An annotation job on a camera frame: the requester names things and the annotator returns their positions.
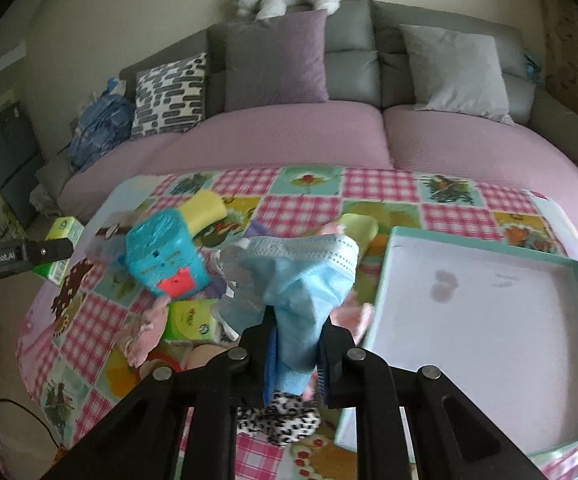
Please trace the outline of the pink floral scrunchie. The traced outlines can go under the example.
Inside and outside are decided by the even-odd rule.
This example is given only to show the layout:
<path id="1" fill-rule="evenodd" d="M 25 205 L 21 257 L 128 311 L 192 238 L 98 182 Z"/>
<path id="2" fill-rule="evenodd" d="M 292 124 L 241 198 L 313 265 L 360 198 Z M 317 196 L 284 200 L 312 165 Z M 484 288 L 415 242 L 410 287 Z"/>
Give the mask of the pink floral scrunchie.
<path id="1" fill-rule="evenodd" d="M 142 314 L 138 327 L 132 330 L 125 345 L 125 357 L 129 366 L 140 367 L 146 362 L 148 354 L 160 343 L 171 301 L 170 296 L 159 296 Z"/>

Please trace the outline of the green tissue pack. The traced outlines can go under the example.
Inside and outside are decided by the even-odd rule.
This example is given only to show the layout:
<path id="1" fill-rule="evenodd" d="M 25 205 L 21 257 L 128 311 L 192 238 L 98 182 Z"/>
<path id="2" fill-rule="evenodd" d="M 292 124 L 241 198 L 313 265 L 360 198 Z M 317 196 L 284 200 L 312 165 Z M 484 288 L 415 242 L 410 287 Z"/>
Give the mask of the green tissue pack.
<path id="1" fill-rule="evenodd" d="M 167 342 L 219 342 L 219 326 L 211 315 L 214 299 L 174 301 L 168 306 L 168 318 L 162 339 Z"/>

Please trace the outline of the leopard print scrunchie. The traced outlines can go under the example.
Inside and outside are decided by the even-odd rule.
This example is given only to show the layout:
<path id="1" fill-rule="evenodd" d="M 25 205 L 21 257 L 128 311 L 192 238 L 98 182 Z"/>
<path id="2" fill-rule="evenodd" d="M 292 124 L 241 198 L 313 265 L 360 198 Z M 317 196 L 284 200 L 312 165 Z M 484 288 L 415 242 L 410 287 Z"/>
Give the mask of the leopard print scrunchie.
<path id="1" fill-rule="evenodd" d="M 264 408 L 239 408 L 238 434 L 262 437 L 277 448 L 285 448 L 312 436 L 321 424 L 317 406 L 302 396 L 276 391 Z"/>

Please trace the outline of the pink white striped fluffy cloth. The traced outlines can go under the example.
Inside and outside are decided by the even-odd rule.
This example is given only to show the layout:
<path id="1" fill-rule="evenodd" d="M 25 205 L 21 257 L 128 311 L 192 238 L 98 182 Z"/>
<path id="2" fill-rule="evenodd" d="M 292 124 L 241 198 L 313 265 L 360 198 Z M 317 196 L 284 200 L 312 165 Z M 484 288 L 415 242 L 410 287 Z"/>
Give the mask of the pink white striped fluffy cloth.
<path id="1" fill-rule="evenodd" d="M 330 313 L 331 323 L 348 330 L 355 344 L 360 344 L 365 337 L 374 317 L 374 305 L 360 302 L 354 290 L 347 295 L 344 303 Z"/>

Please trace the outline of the blue surgical face mask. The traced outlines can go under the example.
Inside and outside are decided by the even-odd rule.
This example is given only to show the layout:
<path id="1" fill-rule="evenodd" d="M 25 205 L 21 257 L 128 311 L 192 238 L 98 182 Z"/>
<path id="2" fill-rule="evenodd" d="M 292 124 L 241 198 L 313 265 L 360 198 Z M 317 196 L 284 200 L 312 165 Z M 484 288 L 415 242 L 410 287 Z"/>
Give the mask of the blue surgical face mask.
<path id="1" fill-rule="evenodd" d="M 306 389 L 322 326 L 350 293 L 358 255 L 351 237 L 334 233 L 242 238 L 215 258 L 227 284 L 212 305 L 219 322 L 240 336 L 261 324 L 266 308 L 275 310 L 275 390 L 299 396 Z"/>

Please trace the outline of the green tissue box on floor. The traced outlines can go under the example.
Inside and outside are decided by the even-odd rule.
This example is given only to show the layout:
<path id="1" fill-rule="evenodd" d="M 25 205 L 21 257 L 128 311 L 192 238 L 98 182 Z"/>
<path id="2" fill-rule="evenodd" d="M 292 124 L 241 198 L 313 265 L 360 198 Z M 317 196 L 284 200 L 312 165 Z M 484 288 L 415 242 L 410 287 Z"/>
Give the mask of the green tissue box on floor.
<path id="1" fill-rule="evenodd" d="M 54 220 L 40 251 L 42 262 L 34 267 L 33 272 L 48 282 L 61 285 L 68 270 L 68 260 L 83 230 L 83 225 L 74 217 Z"/>

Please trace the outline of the dark cabinet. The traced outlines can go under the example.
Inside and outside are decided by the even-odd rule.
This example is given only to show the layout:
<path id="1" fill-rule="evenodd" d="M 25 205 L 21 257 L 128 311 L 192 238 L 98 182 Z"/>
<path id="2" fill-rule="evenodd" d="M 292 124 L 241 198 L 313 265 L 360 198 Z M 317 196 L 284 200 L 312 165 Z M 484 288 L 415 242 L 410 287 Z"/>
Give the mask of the dark cabinet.
<path id="1" fill-rule="evenodd" d="M 0 111 L 0 197 L 24 228 L 38 216 L 30 195 L 38 185 L 36 171 L 44 165 L 33 125 L 21 103 L 4 107 Z"/>

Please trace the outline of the white tray with teal rim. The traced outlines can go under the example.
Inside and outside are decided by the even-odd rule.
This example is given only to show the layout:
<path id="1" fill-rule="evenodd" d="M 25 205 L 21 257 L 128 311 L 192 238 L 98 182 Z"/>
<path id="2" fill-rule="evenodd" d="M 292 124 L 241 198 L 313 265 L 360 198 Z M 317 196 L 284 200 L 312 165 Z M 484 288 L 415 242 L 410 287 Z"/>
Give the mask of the white tray with teal rim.
<path id="1" fill-rule="evenodd" d="M 393 229 L 362 345 L 438 367 L 528 456 L 578 441 L 578 263 L 445 233 Z"/>

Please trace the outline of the turquoise plastic toy box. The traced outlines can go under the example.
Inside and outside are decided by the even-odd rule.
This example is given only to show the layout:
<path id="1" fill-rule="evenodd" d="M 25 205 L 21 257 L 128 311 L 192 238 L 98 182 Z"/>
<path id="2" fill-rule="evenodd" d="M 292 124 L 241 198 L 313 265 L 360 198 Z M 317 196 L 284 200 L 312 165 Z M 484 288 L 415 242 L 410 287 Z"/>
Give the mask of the turquoise plastic toy box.
<path id="1" fill-rule="evenodd" d="M 157 297 L 184 299 L 210 284 L 186 222 L 173 208 L 160 210 L 132 227 L 125 237 L 124 266 Z"/>

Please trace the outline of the colourful patchwork tablecloth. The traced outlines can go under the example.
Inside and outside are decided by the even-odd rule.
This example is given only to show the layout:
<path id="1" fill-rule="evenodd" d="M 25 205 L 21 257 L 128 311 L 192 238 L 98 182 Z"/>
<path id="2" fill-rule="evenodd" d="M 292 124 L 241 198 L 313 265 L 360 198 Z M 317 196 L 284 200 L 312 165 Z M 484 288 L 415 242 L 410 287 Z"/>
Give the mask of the colourful patchwork tablecloth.
<path id="1" fill-rule="evenodd" d="M 524 188 L 440 174 L 342 166 L 269 167 L 139 176 L 100 202 L 82 200 L 83 232 L 59 285 L 45 285 L 28 311 L 16 348 L 24 386 L 70 448 L 138 382 L 114 346 L 122 324 L 151 296 L 103 255 L 104 232 L 189 200 L 206 188 L 226 217 L 202 234 L 214 252 L 244 236 L 297 237 L 344 214 L 363 214 L 377 234 L 355 289 L 374 299 L 386 238 L 396 226 L 491 240 L 578 260 L 578 226 L 550 196 Z"/>

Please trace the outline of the blue crumpled clothes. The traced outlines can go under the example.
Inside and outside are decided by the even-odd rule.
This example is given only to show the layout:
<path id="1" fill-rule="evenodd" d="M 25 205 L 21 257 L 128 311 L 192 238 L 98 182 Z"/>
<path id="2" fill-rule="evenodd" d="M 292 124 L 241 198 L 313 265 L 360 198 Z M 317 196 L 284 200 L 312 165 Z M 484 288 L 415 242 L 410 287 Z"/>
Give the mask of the blue crumpled clothes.
<path id="1" fill-rule="evenodd" d="M 100 96 L 93 96 L 77 117 L 68 158 L 74 174 L 127 141 L 135 107 L 126 99 L 126 81 L 111 78 Z"/>

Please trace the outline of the black white patterned cushion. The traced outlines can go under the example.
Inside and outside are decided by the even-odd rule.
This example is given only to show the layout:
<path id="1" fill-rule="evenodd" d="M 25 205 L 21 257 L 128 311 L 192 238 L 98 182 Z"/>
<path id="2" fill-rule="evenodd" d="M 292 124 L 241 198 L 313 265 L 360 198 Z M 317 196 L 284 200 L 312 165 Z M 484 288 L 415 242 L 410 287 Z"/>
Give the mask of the black white patterned cushion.
<path id="1" fill-rule="evenodd" d="M 206 53 L 140 70 L 130 140 L 186 133 L 204 121 Z"/>

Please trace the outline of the purple cushion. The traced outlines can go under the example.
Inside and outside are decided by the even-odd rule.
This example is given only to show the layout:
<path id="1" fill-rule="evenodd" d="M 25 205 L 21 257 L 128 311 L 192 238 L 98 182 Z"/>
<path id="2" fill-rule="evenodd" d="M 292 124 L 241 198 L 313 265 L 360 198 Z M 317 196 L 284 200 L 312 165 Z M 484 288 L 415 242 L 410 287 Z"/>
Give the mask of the purple cushion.
<path id="1" fill-rule="evenodd" d="M 211 26 L 211 99 L 226 112 L 327 102 L 326 21 L 324 11 L 301 11 Z"/>

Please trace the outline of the grey sofa with pink cover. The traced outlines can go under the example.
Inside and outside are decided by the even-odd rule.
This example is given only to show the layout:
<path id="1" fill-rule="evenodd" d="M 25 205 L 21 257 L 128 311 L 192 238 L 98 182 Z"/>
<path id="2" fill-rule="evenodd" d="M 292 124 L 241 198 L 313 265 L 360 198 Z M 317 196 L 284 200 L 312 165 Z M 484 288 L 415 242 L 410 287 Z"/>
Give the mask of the grey sofa with pink cover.
<path id="1" fill-rule="evenodd" d="M 511 124 L 414 110 L 403 25 L 492 37 Z M 578 116 L 528 80 L 519 29 L 415 6 L 346 0 L 327 25 L 327 103 L 232 113 L 224 109 L 225 32 L 224 25 L 213 25 L 121 70 L 126 93 L 134 96 L 140 72 L 206 54 L 204 121 L 189 132 L 174 127 L 123 142 L 77 174 L 68 156 L 57 155 L 37 175 L 65 212 L 90 219 L 117 185 L 138 174 L 308 162 L 439 172 L 529 188 L 557 202 L 578 232 Z"/>

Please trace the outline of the light grey cushion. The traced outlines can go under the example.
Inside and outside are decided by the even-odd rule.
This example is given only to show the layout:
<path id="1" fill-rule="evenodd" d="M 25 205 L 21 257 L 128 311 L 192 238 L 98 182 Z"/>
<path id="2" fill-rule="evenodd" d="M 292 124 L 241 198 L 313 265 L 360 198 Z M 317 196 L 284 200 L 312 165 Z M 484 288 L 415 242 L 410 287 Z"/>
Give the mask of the light grey cushion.
<path id="1" fill-rule="evenodd" d="M 415 110 L 485 118 L 511 125 L 502 66 L 491 36 L 403 25 Z"/>

